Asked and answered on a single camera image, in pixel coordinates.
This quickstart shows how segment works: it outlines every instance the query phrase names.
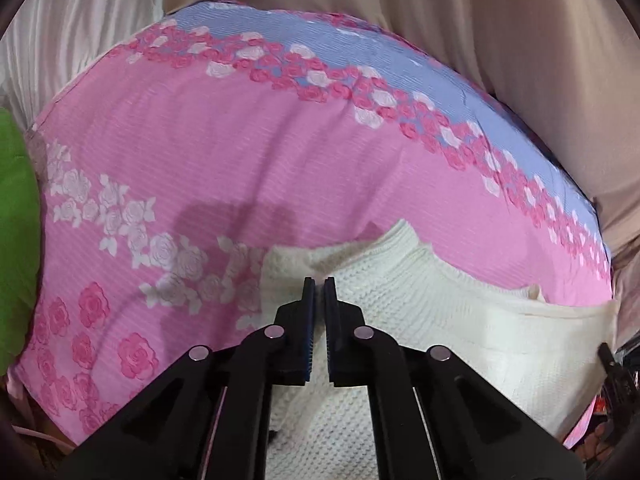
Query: mattress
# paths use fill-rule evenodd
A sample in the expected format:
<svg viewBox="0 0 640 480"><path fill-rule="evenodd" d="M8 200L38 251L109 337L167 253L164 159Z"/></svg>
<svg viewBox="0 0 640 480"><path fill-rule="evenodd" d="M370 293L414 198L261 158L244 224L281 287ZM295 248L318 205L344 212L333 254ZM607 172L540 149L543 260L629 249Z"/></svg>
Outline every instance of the mattress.
<svg viewBox="0 0 640 480"><path fill-rule="evenodd" d="M406 219L484 282L611 298L594 209L526 127L349 16L196 4L111 49L33 129L44 272L16 372L77 443L192 345L260 326L276 244Z"/></svg>

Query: pink bedsheet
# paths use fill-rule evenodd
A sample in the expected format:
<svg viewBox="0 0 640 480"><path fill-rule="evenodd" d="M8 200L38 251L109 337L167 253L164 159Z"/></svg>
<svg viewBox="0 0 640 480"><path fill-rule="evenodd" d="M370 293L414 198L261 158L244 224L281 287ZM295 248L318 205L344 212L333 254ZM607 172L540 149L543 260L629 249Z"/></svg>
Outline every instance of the pink bedsheet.
<svg viewBox="0 0 640 480"><path fill-rule="evenodd" d="M73 441L192 345L224 348L257 328L274 244L375 238L405 218L480 280L539 283L562 304L611 297L606 272L508 199L509 161L493 187L343 96L135 49L100 60L36 126L48 143L44 275L17 371Z"/></svg>

